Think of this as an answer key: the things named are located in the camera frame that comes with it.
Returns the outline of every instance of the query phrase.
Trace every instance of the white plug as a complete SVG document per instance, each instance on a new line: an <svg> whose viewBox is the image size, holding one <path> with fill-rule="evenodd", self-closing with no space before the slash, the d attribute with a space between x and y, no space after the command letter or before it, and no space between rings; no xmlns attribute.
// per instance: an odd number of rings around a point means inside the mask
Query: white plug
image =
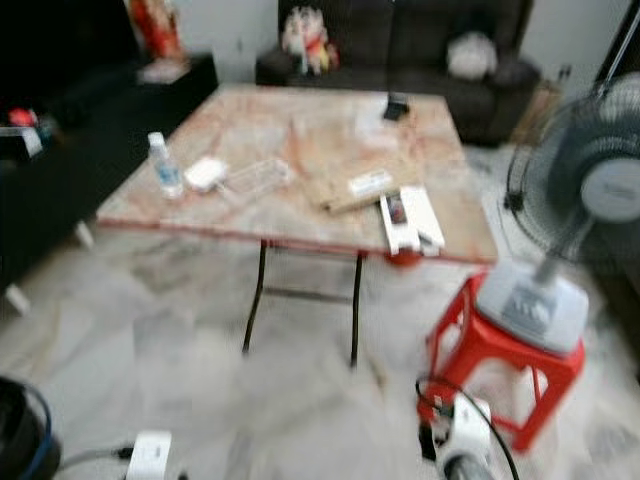
<svg viewBox="0 0 640 480"><path fill-rule="evenodd" d="M126 479L164 480L170 447L170 432L140 432L133 446Z"/></svg>

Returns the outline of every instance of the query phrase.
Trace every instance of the electric fan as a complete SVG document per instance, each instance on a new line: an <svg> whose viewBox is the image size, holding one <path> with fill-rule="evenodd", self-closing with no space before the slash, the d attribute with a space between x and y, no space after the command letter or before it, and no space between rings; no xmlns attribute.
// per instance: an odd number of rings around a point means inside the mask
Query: electric fan
<svg viewBox="0 0 640 480"><path fill-rule="evenodd" d="M534 267L500 261L477 298L498 327L552 353L573 351L589 301L559 260L640 268L640 86L603 86L560 108L516 150L506 206L546 252Z"/></svg>

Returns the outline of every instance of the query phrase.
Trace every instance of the white wall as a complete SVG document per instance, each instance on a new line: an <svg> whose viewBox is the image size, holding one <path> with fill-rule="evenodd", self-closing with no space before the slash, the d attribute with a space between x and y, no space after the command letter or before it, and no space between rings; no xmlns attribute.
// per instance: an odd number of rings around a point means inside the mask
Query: white wall
<svg viewBox="0 0 640 480"><path fill-rule="evenodd" d="M278 42L278 0L173 0L188 51L213 49L222 82L253 82L259 53Z"/></svg>
<svg viewBox="0 0 640 480"><path fill-rule="evenodd" d="M631 0L536 0L522 44L523 54L550 80L563 64L573 73L569 95L584 92L604 63Z"/></svg>
<svg viewBox="0 0 640 480"><path fill-rule="evenodd" d="M578 93L595 80L630 1L536 0L523 53L552 80L572 65L565 90ZM173 2L187 50L212 48L221 81L253 81L256 55L278 40L278 0Z"/></svg>

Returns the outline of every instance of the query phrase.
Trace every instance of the fan base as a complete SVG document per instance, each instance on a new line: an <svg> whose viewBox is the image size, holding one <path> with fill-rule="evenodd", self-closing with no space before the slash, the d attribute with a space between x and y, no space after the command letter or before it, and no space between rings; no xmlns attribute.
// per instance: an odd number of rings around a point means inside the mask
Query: fan base
<svg viewBox="0 0 640 480"><path fill-rule="evenodd" d="M550 353L571 353L584 332L589 298L577 285L552 276L535 280L532 265L501 260L478 293L476 307L499 328Z"/></svg>

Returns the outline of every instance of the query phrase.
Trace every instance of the bottle cap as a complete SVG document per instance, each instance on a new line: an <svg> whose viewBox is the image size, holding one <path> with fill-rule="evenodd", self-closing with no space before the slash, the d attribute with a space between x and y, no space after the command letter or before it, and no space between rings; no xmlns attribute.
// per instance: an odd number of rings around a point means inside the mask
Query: bottle cap
<svg viewBox="0 0 640 480"><path fill-rule="evenodd" d="M147 135L149 139L149 145L152 147L164 147L164 136L162 132L151 132Z"/></svg>

